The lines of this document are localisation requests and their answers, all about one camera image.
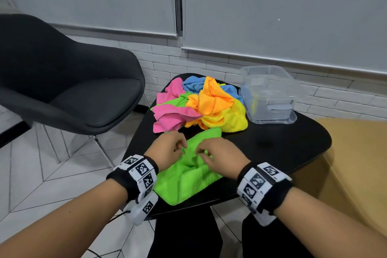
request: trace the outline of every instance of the white brick wall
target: white brick wall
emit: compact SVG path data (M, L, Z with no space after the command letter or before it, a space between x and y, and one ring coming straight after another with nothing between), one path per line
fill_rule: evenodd
M275 64L226 55L198 54L181 50L181 39L146 39L135 42L70 36L76 41L121 47L137 56L145 75L145 96L151 103L156 94L177 74L198 73L240 85L243 66ZM305 90L295 109L311 118L356 118L387 121L387 77L293 65L278 62Z

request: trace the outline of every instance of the leg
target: leg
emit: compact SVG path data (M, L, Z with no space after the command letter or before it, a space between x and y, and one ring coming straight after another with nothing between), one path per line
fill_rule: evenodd
M263 227L250 213L242 223L242 240L243 258L270 252L273 257L313 257L279 219Z
M52 142L51 142L50 136L49 136L49 135L48 135L48 133L47 133L46 126L45 126L44 124L42 124L42 126L43 126L43 130L44 130L44 131L45 131L45 133L46 133L46 136L47 136L47 138L48 138L48 141L50 142L51 148L52 148L52 150L54 151L54 155L55 155L56 164L59 164L59 163L60 163L60 161L59 161L58 155L56 154L56 151L55 151L54 145L52 145Z
M99 140L97 136L91 136L94 141L97 143L99 149L101 150L102 154L105 156L105 158L108 160L109 164L111 165L111 168L115 168L116 165L113 163L113 161L110 159L110 157L106 154L105 149L102 147L101 143L99 143Z
M222 237L210 207L181 210L160 217L148 258L219 257Z
M150 107L150 105L149 105L148 99L145 97L145 94L143 94L143 97L144 97L144 99L145 99L146 105L147 105L147 106L148 106L148 108L149 108L149 107Z

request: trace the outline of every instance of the beige sofa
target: beige sofa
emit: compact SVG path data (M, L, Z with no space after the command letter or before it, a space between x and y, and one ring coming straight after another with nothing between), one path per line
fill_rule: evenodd
M332 147L292 174L296 187L387 236L387 123L317 122Z

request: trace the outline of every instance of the wristband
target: wristband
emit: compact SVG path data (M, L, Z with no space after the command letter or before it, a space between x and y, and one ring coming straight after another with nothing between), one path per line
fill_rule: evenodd
M134 224L141 224L158 201L153 191L159 169L155 161L147 156L133 155L117 165L106 179L114 179L128 192L128 201L135 198L130 206L129 218Z
M293 187L291 178L267 162L249 163L238 176L237 193L262 226L274 219L273 211L284 201Z

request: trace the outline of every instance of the clear plastic container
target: clear plastic container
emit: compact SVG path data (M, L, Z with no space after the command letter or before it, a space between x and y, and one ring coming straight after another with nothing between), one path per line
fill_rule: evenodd
M239 90L250 121L257 124L291 124L297 120L294 105L303 89L280 66L245 66L240 69Z

